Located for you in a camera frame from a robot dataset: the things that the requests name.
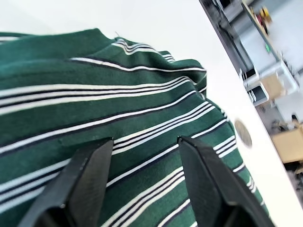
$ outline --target white table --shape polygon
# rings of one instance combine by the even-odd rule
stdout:
[[[56,34],[98,27],[109,38],[168,50],[177,60],[193,58],[207,69],[207,96],[241,119],[253,146],[238,140],[270,216],[279,227],[299,225],[303,213],[283,165],[198,0],[4,0],[0,30]]]

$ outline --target knit fabric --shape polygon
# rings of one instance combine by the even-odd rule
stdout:
[[[78,148],[106,137],[115,142],[99,226],[197,226],[178,135],[214,147],[266,209],[197,61],[98,29],[0,40],[1,227],[18,224]]]

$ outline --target round sticker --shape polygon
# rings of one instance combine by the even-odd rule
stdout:
[[[247,131],[246,127],[244,126],[244,124],[239,120],[236,119],[235,120],[235,129],[240,137],[240,139],[242,140],[242,142],[248,146],[249,148],[251,148],[252,146],[252,141],[251,141],[251,137],[249,132]]]

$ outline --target white stripe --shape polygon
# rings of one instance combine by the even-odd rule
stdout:
[[[255,193],[256,190],[257,190],[257,186],[256,186],[256,183],[254,182],[254,186],[253,186],[253,188],[251,189],[251,192],[252,192],[252,193]]]
[[[109,67],[127,71],[127,72],[133,72],[133,71],[137,71],[137,70],[149,70],[149,71],[161,71],[161,72],[182,72],[182,71],[194,71],[194,70],[201,71],[201,72],[206,71],[205,69],[198,68],[198,67],[178,69],[178,70],[165,70],[165,69],[158,69],[158,68],[152,68],[152,67],[147,67],[147,66],[136,66],[133,68],[126,68],[126,67],[123,67],[123,66],[111,63],[111,62],[95,60],[95,59],[91,59],[91,58],[71,58],[71,60],[89,62],[89,63],[93,63],[93,64],[97,64],[97,65],[105,65],[105,66],[109,66]]]
[[[34,86],[27,86],[27,87],[17,87],[11,89],[5,89],[0,91],[0,97],[3,96],[12,96],[24,93],[32,93],[32,92],[39,92],[39,91],[56,91],[56,90],[76,90],[76,89],[144,89],[146,87],[164,87],[166,85],[171,85],[172,83],[176,82],[177,80],[182,79],[189,79],[188,77],[178,77],[171,81],[161,83],[161,84],[139,84],[139,85],[88,85],[88,84],[46,84],[46,85],[34,85]]]
[[[235,149],[237,149],[237,144],[233,145],[233,146],[232,146],[231,148],[229,148],[228,150],[226,150],[226,151],[222,152],[221,154],[219,154],[218,157],[219,157],[219,158],[222,158],[222,157],[224,157],[224,156],[226,156],[226,155],[232,153]]]
[[[173,57],[165,57],[166,60],[175,60]]]
[[[246,184],[246,186],[247,186],[247,187],[250,187],[250,186],[251,186],[251,183],[252,183],[252,178],[251,178],[251,176],[250,176],[250,179],[249,179],[248,183]]]
[[[164,54],[162,55],[163,58],[174,58],[171,54]]]
[[[220,126],[221,124],[223,124],[224,122],[226,122],[226,119],[223,119],[222,121],[220,121],[220,122],[218,122],[217,124],[215,124],[213,127],[209,128],[208,130],[205,130],[205,131],[203,131],[203,132],[198,133],[197,135],[193,136],[192,138],[194,139],[194,138],[197,138],[197,137],[199,137],[199,136],[202,136],[202,135],[204,135],[205,133],[208,133],[208,132],[214,130],[215,128],[217,128],[218,126]]]
[[[198,223],[195,221],[190,227],[197,227]]]
[[[205,88],[199,90],[199,92],[201,93],[201,92],[205,91],[206,89],[207,89],[207,87],[205,87]]]
[[[175,150],[175,149],[177,149],[177,148],[178,148],[178,144],[175,144],[174,146],[172,146],[172,147],[168,148],[167,150],[163,151],[162,153],[160,153],[160,154],[154,156],[153,158],[151,158],[151,159],[145,161],[144,163],[142,163],[142,164],[136,166],[135,168],[133,168],[133,169],[131,169],[131,170],[129,170],[129,171],[127,171],[127,172],[125,172],[125,173],[119,175],[118,177],[114,178],[113,180],[111,180],[110,182],[107,183],[106,187],[108,187],[108,186],[112,185],[113,183],[115,183],[115,182],[117,182],[117,181],[123,179],[124,177],[126,177],[126,176],[128,176],[128,175],[130,175],[130,174],[132,174],[132,173],[134,173],[134,172],[136,172],[137,170],[143,168],[144,166],[148,165],[149,163],[152,163],[153,161],[159,159],[160,157],[162,157],[162,156],[168,154],[169,152],[171,152],[171,151],[173,151],[173,150]],[[67,165],[67,164],[69,163],[69,161],[70,161],[70,159],[67,159],[67,160],[65,160],[65,161],[56,163],[56,164],[54,164],[54,165],[45,167],[45,168],[43,168],[43,169],[37,170],[37,171],[32,172],[32,173],[30,173],[30,174],[27,174],[27,175],[25,175],[25,176],[22,176],[22,177],[19,177],[19,178],[14,179],[14,180],[12,180],[12,181],[9,181],[9,182],[7,182],[7,183],[4,183],[4,184],[0,185],[0,192],[6,190],[6,189],[8,189],[8,188],[15,187],[15,186],[18,185],[18,184],[22,184],[23,182],[29,181],[29,180],[31,180],[31,179],[34,179],[34,178],[38,177],[38,176],[44,175],[44,174],[46,174],[46,173],[48,173],[48,172],[51,172],[51,171],[53,171],[53,170],[55,170],[55,169],[57,169],[57,168],[60,168],[60,167],[62,167],[62,166],[65,166],[65,165]]]
[[[19,197],[16,197],[15,199],[13,200],[10,200],[4,204],[1,204],[0,205],[0,214],[5,212],[6,210],[10,209],[10,208],[13,208],[23,202],[26,202],[34,197],[36,197],[37,195],[39,195],[42,191],[43,191],[44,187],[41,187],[41,188],[38,188],[34,191],[31,191],[29,193],[26,193],[24,195],[21,195]]]
[[[112,45],[113,45],[113,46],[121,47],[121,48],[124,50],[124,53],[125,53],[126,55],[132,55],[132,54],[134,54],[134,53],[136,53],[136,52],[153,52],[153,53],[157,53],[157,54],[161,55],[158,51],[156,51],[156,50],[154,50],[154,49],[152,49],[152,48],[142,48],[142,47],[140,46],[140,47],[138,47],[138,48],[136,48],[136,49],[134,49],[134,50],[132,50],[132,51],[128,51],[128,50],[126,49],[126,47],[125,47],[123,44],[113,43]]]
[[[16,103],[16,102],[20,102],[20,101],[39,99],[39,98],[51,98],[51,97],[57,97],[57,96],[100,95],[100,97],[103,97],[101,99],[112,98],[112,97],[125,97],[128,95],[132,95],[131,93],[138,93],[138,95],[140,95],[140,93],[141,93],[140,96],[143,96],[143,95],[149,94],[150,91],[159,92],[159,91],[163,91],[169,87],[174,87],[175,85],[179,86],[182,84],[182,82],[185,83],[185,81],[189,82],[190,80],[186,79],[186,78],[182,78],[177,81],[174,80],[173,83],[169,83],[168,85],[165,85],[162,87],[145,87],[145,88],[133,89],[133,90],[126,90],[126,89],[110,90],[110,89],[108,89],[110,86],[108,86],[105,91],[57,91],[57,92],[54,91],[54,92],[48,92],[48,93],[5,98],[5,99],[0,100],[0,105],[11,104],[11,103]]]
[[[43,177],[43,178],[41,178],[41,179],[38,179],[38,180],[36,180],[36,181],[33,181],[33,182],[31,182],[31,183],[28,183],[28,184],[26,184],[26,185],[23,185],[23,186],[21,186],[21,187],[18,187],[18,188],[16,188],[16,189],[12,190],[12,191],[9,191],[9,192],[7,192],[7,193],[5,193],[5,194],[3,194],[3,195],[0,195],[0,202],[3,201],[3,200],[5,200],[5,199],[7,199],[7,198],[9,198],[9,197],[11,197],[11,196],[17,195],[17,194],[19,194],[19,193],[21,193],[21,192],[24,192],[24,191],[28,190],[28,189],[31,189],[31,188],[33,188],[33,187],[36,187],[36,186],[38,186],[38,185],[41,184],[41,183],[44,183],[44,182],[46,182],[46,181],[48,181],[48,180],[51,180],[51,179],[53,179],[54,177],[56,177],[58,174],[59,174],[59,173],[54,173],[54,174],[45,176],[45,177]]]
[[[4,147],[1,147],[0,148],[0,154],[4,153],[4,152],[7,152],[9,150],[12,150],[12,149],[19,148],[21,146],[27,145],[27,144],[32,143],[32,142],[36,142],[36,141],[39,141],[39,140],[46,139],[46,138],[54,136],[54,135],[60,135],[60,134],[63,134],[63,133],[76,131],[76,130],[84,129],[84,128],[95,126],[95,125],[104,124],[104,123],[107,123],[107,122],[110,122],[110,121],[113,121],[113,120],[116,120],[116,119],[119,119],[119,118],[123,118],[123,117],[127,117],[127,116],[133,116],[133,115],[142,114],[142,113],[147,113],[147,112],[150,112],[150,111],[156,111],[156,110],[160,110],[160,109],[163,109],[163,108],[166,108],[166,107],[169,107],[169,106],[173,106],[173,105],[182,101],[184,98],[186,98],[187,96],[189,96],[190,94],[192,94],[194,92],[195,91],[191,91],[191,92],[187,93],[186,95],[184,95],[183,97],[181,97],[180,99],[178,99],[177,101],[175,101],[171,104],[167,104],[167,105],[163,105],[163,106],[155,107],[155,108],[151,108],[151,109],[141,110],[141,111],[137,111],[137,112],[132,112],[132,113],[123,113],[123,114],[112,116],[112,117],[109,117],[109,118],[106,118],[106,119],[102,119],[102,120],[98,120],[98,121],[94,121],[94,122],[89,122],[89,123],[85,123],[85,124],[80,124],[80,125],[72,126],[72,127],[65,128],[65,129],[58,129],[58,130],[46,132],[46,133],[38,135],[38,136],[30,137],[30,138],[27,138],[25,140],[20,140],[18,142],[13,143],[13,144],[9,144],[9,145],[6,145]]]
[[[136,47],[138,47],[138,46],[145,46],[145,47],[150,47],[150,48],[152,48],[151,46],[149,46],[148,44],[144,44],[144,43],[138,43],[138,44],[133,44],[133,45],[128,45],[127,44],[127,42],[124,40],[124,39],[118,39],[117,41],[116,41],[116,43],[122,43],[122,44],[124,44],[126,47],[127,47],[127,49],[133,49],[133,48],[136,48]]]
[[[0,115],[8,114],[16,111],[47,106],[47,105],[56,105],[62,103],[70,103],[70,102],[84,102],[84,101],[96,101],[96,100],[103,100],[103,99],[110,99],[110,98],[118,98],[118,97],[138,97],[138,96],[147,96],[147,95],[154,95],[158,93],[164,93],[170,90],[173,90],[182,84],[190,82],[190,80],[184,80],[172,87],[163,89],[163,90],[156,90],[156,91],[147,91],[142,93],[134,93],[134,94],[115,94],[115,95],[107,95],[107,96],[88,96],[88,97],[64,97],[64,98],[54,98],[54,99],[47,99],[41,101],[35,101],[31,103],[23,103],[18,105],[11,105],[7,107],[0,108]]]
[[[153,49],[151,46],[147,44],[134,44],[129,46],[123,39],[119,39],[117,42],[112,43],[112,45],[121,47],[126,55],[132,55],[133,53],[136,52],[154,52],[161,55],[166,60],[172,59],[173,61],[175,61],[172,55],[170,54],[162,55],[161,53],[159,53],[158,51],[156,51],[155,49]]]
[[[115,149],[115,150],[113,151],[112,155],[116,155],[116,154],[125,152],[125,151],[127,151],[127,150],[130,150],[130,149],[132,149],[132,148],[135,148],[135,147],[137,147],[137,146],[139,146],[139,145],[141,145],[141,144],[143,144],[143,143],[145,143],[145,142],[147,142],[147,141],[149,141],[149,140],[151,140],[151,139],[153,139],[153,138],[156,138],[157,136],[159,136],[159,135],[161,135],[161,134],[163,134],[163,133],[165,133],[165,132],[167,132],[167,131],[170,131],[170,130],[172,130],[172,129],[174,129],[174,128],[180,126],[180,125],[186,124],[186,123],[188,123],[188,122],[192,122],[192,121],[194,121],[194,120],[196,120],[196,119],[202,117],[203,115],[207,114],[208,112],[210,112],[210,111],[213,110],[213,109],[215,109],[214,106],[210,107],[209,109],[207,109],[207,110],[205,110],[205,111],[203,111],[203,112],[201,112],[201,113],[199,112],[199,114],[196,115],[196,116],[194,116],[194,117],[190,115],[190,116],[188,116],[188,117],[185,118],[186,120],[185,120],[185,119],[182,119],[181,122],[179,122],[178,124],[175,124],[175,125],[173,125],[174,122],[172,122],[172,124],[171,124],[171,126],[170,126],[169,128],[166,128],[166,129],[164,129],[164,130],[161,130],[161,129],[156,130],[156,131],[160,131],[160,132],[158,132],[158,133],[156,133],[156,134],[153,134],[154,131],[152,131],[152,132],[150,132],[149,134],[153,134],[153,135],[151,135],[151,136],[149,136],[149,137],[148,137],[149,134],[144,135],[144,136],[145,136],[145,139],[143,139],[143,140],[137,141],[136,143],[130,144],[130,145],[128,145],[127,147],[124,147],[124,148]]]
[[[158,224],[158,227],[164,226],[174,215],[178,214],[183,208],[185,208],[190,203],[190,200],[187,199],[184,203],[182,203],[177,209],[171,212],[162,222]]]
[[[102,226],[109,226],[113,221],[115,221],[120,215],[122,215],[124,212],[126,212],[129,208],[131,208],[128,212],[126,212],[118,222],[115,223],[114,226],[117,226],[119,223],[121,223],[124,219],[128,217],[129,214],[132,213],[133,210],[136,210],[138,206],[140,206],[143,202],[147,201],[149,198],[152,198],[154,194],[156,194],[158,191],[161,191],[163,188],[167,187],[169,184],[171,184],[173,181],[175,181],[178,177],[184,176],[184,172],[182,171],[183,167],[179,167],[176,170],[174,170],[172,173],[168,174],[166,177],[164,177],[162,180],[158,181],[156,184],[151,186],[150,188],[146,189],[145,191],[138,194],[136,197],[134,197],[132,200],[130,200],[127,204],[125,204],[122,208],[120,208],[113,216],[111,216]]]
[[[156,195],[151,200],[149,200],[148,202],[146,202],[121,227],[127,227],[127,226],[129,226],[132,222],[134,222],[145,211],[145,209],[147,209],[155,201],[161,199],[167,193],[169,193],[170,191],[172,191],[176,186],[178,186],[178,184],[180,184],[184,180],[185,180],[185,177],[183,176],[180,179],[178,179],[175,183],[173,183],[169,188],[167,188],[166,190],[162,191],[160,194]]]
[[[58,162],[54,165],[51,165],[51,166],[47,166],[43,169],[39,169],[37,171],[34,171],[32,173],[29,173],[27,175],[24,175],[24,176],[21,176],[21,177],[18,177],[14,180],[11,180],[11,181],[8,181],[6,183],[3,183],[3,184],[0,184],[0,192],[2,191],[5,191],[9,188],[12,188],[12,187],[15,187],[16,185],[19,185],[19,184],[22,184],[26,181],[29,181],[31,179],[34,179],[36,177],[39,177],[41,175],[44,175],[46,173],[49,173],[55,169],[58,169],[58,168],[61,168],[63,166],[66,166],[68,163],[69,163],[70,159],[67,159],[67,160],[64,160],[62,162]]]
[[[219,125],[220,125],[220,124],[216,124],[215,127],[212,127],[212,128],[210,128],[210,129],[213,131],[213,130],[215,130],[215,128],[218,127]],[[200,132],[200,133],[198,133],[198,134],[196,134],[196,135],[193,135],[191,138],[196,138],[197,136],[201,135],[201,133],[203,133],[203,132]],[[108,186],[111,186],[113,183],[116,183],[117,181],[123,179],[124,177],[126,177],[126,176],[128,176],[128,175],[130,175],[130,174],[132,174],[132,173],[134,173],[134,172],[136,172],[137,170],[139,170],[139,169],[143,168],[144,166],[148,165],[149,163],[152,163],[153,161],[159,159],[160,157],[162,157],[162,156],[164,156],[164,155],[170,153],[171,151],[173,151],[174,149],[177,149],[178,147],[179,147],[179,145],[178,145],[178,144],[175,144],[174,146],[168,148],[167,150],[161,152],[160,154],[157,154],[156,156],[154,156],[154,157],[152,157],[151,159],[149,159],[149,160],[143,162],[142,164],[136,166],[135,168],[133,168],[133,169],[131,169],[131,170],[129,170],[129,171],[127,171],[127,172],[125,172],[125,173],[119,175],[118,177],[116,177],[116,178],[114,178],[113,180],[111,180],[110,182],[108,182],[108,183],[107,183],[107,187],[108,187]]]
[[[255,182],[252,180],[251,185],[248,187],[249,190],[252,190],[254,188]]]
[[[137,137],[137,136],[139,136],[139,135],[141,135],[141,134],[144,134],[144,133],[146,133],[146,132],[154,131],[154,130],[156,130],[156,129],[158,129],[158,128],[161,128],[161,127],[163,127],[163,126],[166,126],[166,125],[169,124],[169,123],[174,123],[176,120],[179,120],[179,119],[182,119],[182,118],[184,118],[184,117],[187,117],[187,116],[189,116],[189,115],[195,113],[198,109],[200,109],[200,108],[202,108],[203,106],[206,106],[206,105],[210,106],[211,104],[209,104],[208,102],[204,102],[204,103],[202,103],[202,104],[196,106],[194,109],[192,109],[191,111],[189,111],[189,112],[187,112],[187,113],[185,113],[185,114],[183,114],[183,115],[180,115],[180,116],[178,116],[178,117],[172,118],[172,119],[170,119],[170,120],[168,120],[168,121],[162,122],[162,123],[157,124],[157,125],[155,125],[155,126],[152,126],[152,127],[150,127],[150,128],[147,128],[147,129],[144,129],[144,130],[141,130],[141,131],[138,131],[138,132],[129,134],[129,135],[127,135],[127,136],[123,136],[123,137],[121,137],[121,138],[119,138],[119,139],[116,139],[116,140],[115,140],[115,143],[120,143],[120,142],[123,142],[124,140],[129,140],[129,139],[131,139],[131,138]],[[116,148],[118,148],[118,147],[121,147],[121,146],[123,146],[123,144],[114,145],[114,149],[116,149]]]
[[[214,146],[214,150],[217,151],[218,149],[222,148],[226,144],[228,144],[230,141],[234,140],[235,136],[230,136],[228,139],[223,141],[222,143],[219,143],[218,145]]]
[[[13,41],[19,39],[19,37],[14,36],[0,36],[0,41]]]
[[[242,163],[239,167],[233,169],[232,171],[233,171],[234,173],[236,173],[236,172],[238,172],[239,170],[241,170],[241,169],[244,168],[244,167],[245,167],[245,164]]]

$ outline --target green fabric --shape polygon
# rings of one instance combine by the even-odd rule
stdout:
[[[173,61],[169,52],[111,40],[97,29],[2,44],[0,226],[16,226],[75,150],[104,137],[114,137],[115,146],[99,225],[159,224],[188,198],[177,135],[213,147],[234,136],[224,112],[205,97],[205,75],[195,60]],[[222,160],[250,182],[236,147]],[[174,177],[176,185],[167,188],[164,179]],[[159,182],[165,193],[149,198]],[[143,201],[134,214],[122,212]],[[190,204],[166,223],[193,224]]]

